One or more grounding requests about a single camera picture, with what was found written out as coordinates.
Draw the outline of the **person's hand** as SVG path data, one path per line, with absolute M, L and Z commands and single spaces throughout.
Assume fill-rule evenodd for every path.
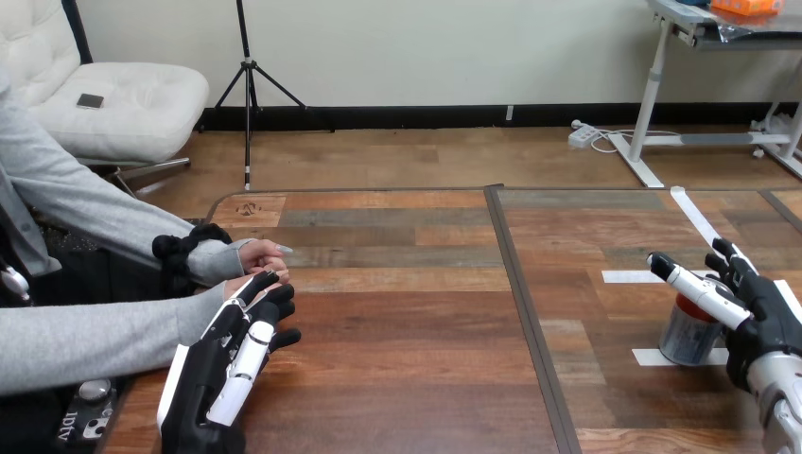
M 250 269 L 250 274 L 247 274 L 242 277 L 238 277 L 236 279 L 227 280 L 224 282 L 224 300 L 230 299 L 241 287 L 245 286 L 253 277 L 255 277 L 258 273 L 262 271 L 270 271 L 269 268 L 260 268 L 255 267 Z M 261 298 L 267 295 L 268 292 L 274 290 L 276 288 L 280 288 L 282 285 L 285 285 L 289 282 L 289 271 L 288 270 L 279 270 L 275 271 L 277 276 L 279 277 L 279 281 L 266 287 L 257 293 L 257 297 Z
M 250 240 L 238 250 L 241 265 L 247 273 L 273 271 L 284 280 L 289 278 L 284 257 L 293 253 L 290 247 L 266 239 Z

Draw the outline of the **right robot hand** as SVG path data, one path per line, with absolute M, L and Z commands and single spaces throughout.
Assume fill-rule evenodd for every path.
M 748 369 L 759 358 L 780 353 L 801 356 L 801 321 L 776 283 L 757 269 L 733 242 L 712 240 L 705 265 L 717 274 L 709 281 L 654 251 L 646 262 L 652 274 L 689 301 L 693 313 L 705 313 L 725 327 L 729 352 L 726 372 L 739 389 L 748 391 Z

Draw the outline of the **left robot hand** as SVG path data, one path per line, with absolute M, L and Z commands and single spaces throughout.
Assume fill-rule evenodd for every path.
M 238 423 L 270 355 L 298 342 L 279 323 L 295 311 L 292 285 L 262 271 L 233 292 L 199 338 L 179 344 L 157 410 L 164 453 L 242 453 Z

